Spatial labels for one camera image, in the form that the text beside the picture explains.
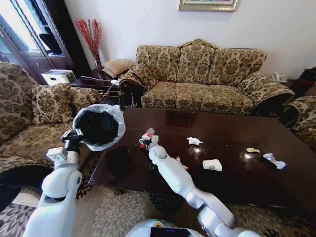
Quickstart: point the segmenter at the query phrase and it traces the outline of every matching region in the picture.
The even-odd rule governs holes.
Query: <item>plastic bottle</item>
[[[144,141],[150,140],[152,136],[154,135],[154,133],[155,133],[155,130],[151,127],[144,133],[144,135],[142,136],[142,139]]]

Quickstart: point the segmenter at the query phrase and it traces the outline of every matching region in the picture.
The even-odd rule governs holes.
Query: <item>bottle label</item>
[[[151,139],[151,137],[152,137],[152,134],[151,134],[151,133],[148,133],[148,132],[145,132],[144,135],[148,137],[148,140]]]

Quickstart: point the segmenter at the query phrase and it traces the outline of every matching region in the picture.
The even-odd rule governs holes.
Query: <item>crumpled paper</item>
[[[247,148],[246,150],[247,150],[247,152],[249,152],[249,153],[252,153],[252,152],[260,153],[260,150],[254,149],[254,148],[251,148],[251,147]]]
[[[277,169],[283,169],[286,166],[285,162],[277,161],[272,153],[266,153],[263,155],[263,157],[273,163]]]
[[[189,145],[199,146],[200,143],[203,143],[198,138],[195,138],[195,137],[187,137],[187,140],[189,140]]]
[[[176,158],[176,161],[178,161],[178,162],[182,165],[182,167],[183,167],[185,170],[188,170],[188,169],[189,169],[187,166],[185,166],[185,165],[183,165],[183,164],[181,163],[180,157],[177,157],[177,158]]]
[[[203,160],[203,168],[204,169],[211,169],[216,171],[222,171],[222,165],[219,162],[218,159],[209,159],[209,160]]]

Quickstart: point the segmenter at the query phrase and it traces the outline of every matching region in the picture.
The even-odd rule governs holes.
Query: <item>sofa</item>
[[[63,147],[61,135],[71,128],[81,108],[101,101],[93,89],[70,84],[37,85],[21,67],[0,62],[0,211],[30,187],[40,192],[53,163],[45,156],[50,148]],[[80,144],[80,164],[90,150]]]
[[[293,100],[285,106],[279,121],[316,153],[316,96]]]
[[[266,58],[257,49],[200,39],[179,47],[141,45],[137,65],[119,79],[120,101],[131,94],[137,107],[269,116],[294,92],[258,73]]]

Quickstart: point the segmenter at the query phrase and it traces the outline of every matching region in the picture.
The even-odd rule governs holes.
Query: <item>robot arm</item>
[[[162,146],[153,143],[149,146],[149,158],[156,164],[159,173],[170,188],[184,197],[195,209],[201,207],[198,221],[210,237],[258,237],[256,233],[244,228],[232,230],[234,216],[213,194],[195,187],[190,174],[175,159],[171,158]]]
[[[78,171],[80,129],[71,129],[61,137],[65,147],[49,149],[47,157],[54,171],[45,177],[38,208],[31,215],[24,237],[70,237],[74,225],[77,189],[82,180]]]

